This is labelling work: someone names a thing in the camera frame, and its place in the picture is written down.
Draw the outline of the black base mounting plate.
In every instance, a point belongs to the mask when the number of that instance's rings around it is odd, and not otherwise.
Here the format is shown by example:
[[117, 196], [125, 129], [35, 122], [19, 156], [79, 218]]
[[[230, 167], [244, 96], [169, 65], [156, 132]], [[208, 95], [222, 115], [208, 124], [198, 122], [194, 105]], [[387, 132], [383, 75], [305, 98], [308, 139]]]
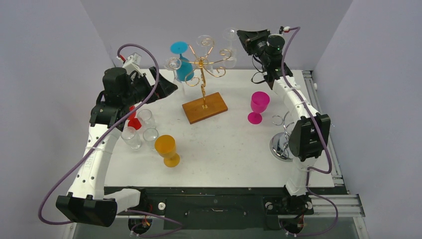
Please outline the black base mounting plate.
[[289, 196], [283, 187], [139, 187], [140, 203], [131, 209], [173, 219], [164, 229], [278, 230], [280, 221], [312, 215], [308, 194]]

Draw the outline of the clear glass on gold rack back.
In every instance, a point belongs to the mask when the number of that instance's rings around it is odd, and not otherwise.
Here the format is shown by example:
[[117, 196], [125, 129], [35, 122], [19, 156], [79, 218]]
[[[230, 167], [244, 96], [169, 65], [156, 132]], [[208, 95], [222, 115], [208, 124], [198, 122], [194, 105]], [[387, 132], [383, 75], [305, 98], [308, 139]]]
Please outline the clear glass on gold rack back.
[[214, 46], [214, 39], [209, 35], [200, 35], [196, 43], [198, 46], [201, 47], [213, 47]]

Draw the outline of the yellow plastic wine glass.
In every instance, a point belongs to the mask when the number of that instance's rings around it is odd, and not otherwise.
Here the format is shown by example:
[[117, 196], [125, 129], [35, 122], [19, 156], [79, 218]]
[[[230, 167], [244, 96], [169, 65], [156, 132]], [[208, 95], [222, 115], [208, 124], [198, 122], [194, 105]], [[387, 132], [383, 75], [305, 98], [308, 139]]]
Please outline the yellow plastic wine glass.
[[154, 147], [157, 153], [163, 157], [163, 162], [167, 167], [176, 167], [180, 163], [180, 156], [176, 152], [176, 141], [172, 136], [158, 137]]

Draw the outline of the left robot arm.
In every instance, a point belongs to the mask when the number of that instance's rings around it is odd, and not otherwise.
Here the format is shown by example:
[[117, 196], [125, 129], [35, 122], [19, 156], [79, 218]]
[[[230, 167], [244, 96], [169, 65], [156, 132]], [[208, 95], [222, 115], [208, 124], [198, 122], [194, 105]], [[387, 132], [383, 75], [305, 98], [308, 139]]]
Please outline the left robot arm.
[[141, 196], [141, 188], [128, 186], [105, 195], [105, 178], [130, 107], [153, 103], [178, 88], [156, 67], [149, 71], [156, 79], [154, 85], [136, 71], [128, 73], [121, 67], [105, 70], [104, 89], [91, 110], [84, 160], [67, 194], [56, 200], [56, 208], [70, 222], [109, 227], [116, 215], [127, 209], [136, 214], [147, 211], [148, 200]]

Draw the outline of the clear glass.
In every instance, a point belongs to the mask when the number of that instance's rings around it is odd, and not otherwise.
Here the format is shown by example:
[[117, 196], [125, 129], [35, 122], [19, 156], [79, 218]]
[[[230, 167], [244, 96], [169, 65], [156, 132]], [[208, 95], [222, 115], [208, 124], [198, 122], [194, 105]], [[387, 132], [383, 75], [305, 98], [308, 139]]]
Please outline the clear glass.
[[137, 118], [141, 122], [142, 128], [144, 129], [156, 128], [156, 121], [151, 110], [149, 109], [140, 110], [137, 113]]
[[177, 70], [179, 70], [182, 66], [182, 61], [179, 58], [176, 57], [170, 57], [167, 58], [164, 62], [164, 67], [169, 70], [172, 71], [174, 74], [174, 81], [180, 83], [180, 79], [178, 77], [178, 73]]
[[228, 42], [226, 49], [230, 52], [224, 57], [223, 65], [227, 69], [232, 69], [237, 63], [237, 50], [233, 47], [234, 41], [237, 39], [237, 29], [234, 27], [226, 28], [222, 36]]
[[201, 47], [213, 47], [214, 46], [214, 39], [209, 35], [200, 35], [196, 43], [198, 46]]
[[121, 138], [132, 150], [138, 150], [142, 147], [140, 135], [137, 130], [131, 126], [123, 129], [121, 132]]
[[148, 147], [152, 151], [156, 151], [155, 142], [156, 142], [156, 139], [160, 136], [158, 130], [155, 128], [147, 128], [143, 132], [142, 136], [143, 136], [143, 139], [145, 140], [145, 143], [148, 145]]

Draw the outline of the red plastic wine glass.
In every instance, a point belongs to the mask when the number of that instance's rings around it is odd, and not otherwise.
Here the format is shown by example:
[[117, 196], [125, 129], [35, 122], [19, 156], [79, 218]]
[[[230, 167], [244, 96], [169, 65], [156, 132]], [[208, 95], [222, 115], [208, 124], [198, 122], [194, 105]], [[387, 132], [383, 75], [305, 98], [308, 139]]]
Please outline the red plastic wine glass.
[[133, 127], [136, 130], [139, 130], [142, 127], [141, 122], [139, 121], [139, 119], [136, 117], [136, 112], [132, 113], [129, 117], [128, 117], [128, 127]]

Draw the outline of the blue plastic wine glass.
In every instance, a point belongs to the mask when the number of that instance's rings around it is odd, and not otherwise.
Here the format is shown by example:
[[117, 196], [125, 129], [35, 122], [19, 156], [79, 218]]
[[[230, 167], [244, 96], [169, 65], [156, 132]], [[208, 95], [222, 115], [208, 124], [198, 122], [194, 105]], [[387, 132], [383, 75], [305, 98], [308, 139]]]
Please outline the blue plastic wine glass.
[[178, 79], [181, 82], [190, 81], [194, 76], [194, 70], [193, 70], [192, 64], [189, 63], [189, 60], [182, 55], [187, 50], [188, 50], [188, 44], [183, 41], [175, 42], [170, 46], [170, 51], [173, 54], [178, 54], [179, 59], [181, 61], [181, 67], [178, 70], [176, 70]]

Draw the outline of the pink plastic wine glass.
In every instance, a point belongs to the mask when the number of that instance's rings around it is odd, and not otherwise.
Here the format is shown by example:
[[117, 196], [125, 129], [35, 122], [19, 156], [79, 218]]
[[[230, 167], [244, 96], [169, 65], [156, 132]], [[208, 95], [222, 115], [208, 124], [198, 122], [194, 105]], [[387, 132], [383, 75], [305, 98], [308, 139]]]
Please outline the pink plastic wine glass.
[[270, 103], [270, 97], [267, 93], [257, 91], [251, 96], [251, 109], [252, 112], [248, 115], [247, 119], [251, 124], [260, 124], [262, 122], [262, 113], [267, 109]]

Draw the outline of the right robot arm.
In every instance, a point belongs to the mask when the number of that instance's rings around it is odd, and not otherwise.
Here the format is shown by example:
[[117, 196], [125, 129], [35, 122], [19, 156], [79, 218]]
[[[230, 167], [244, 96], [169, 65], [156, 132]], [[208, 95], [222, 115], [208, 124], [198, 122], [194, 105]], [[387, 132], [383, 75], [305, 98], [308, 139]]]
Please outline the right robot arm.
[[322, 115], [310, 104], [285, 62], [287, 51], [300, 29], [299, 26], [281, 27], [277, 34], [269, 30], [236, 32], [246, 53], [261, 64], [263, 81], [281, 97], [295, 120], [293, 130], [287, 136], [294, 169], [285, 184], [289, 194], [280, 200], [282, 209], [288, 213], [300, 207], [298, 196], [310, 192], [312, 171], [322, 174], [332, 171], [327, 150], [330, 117]]

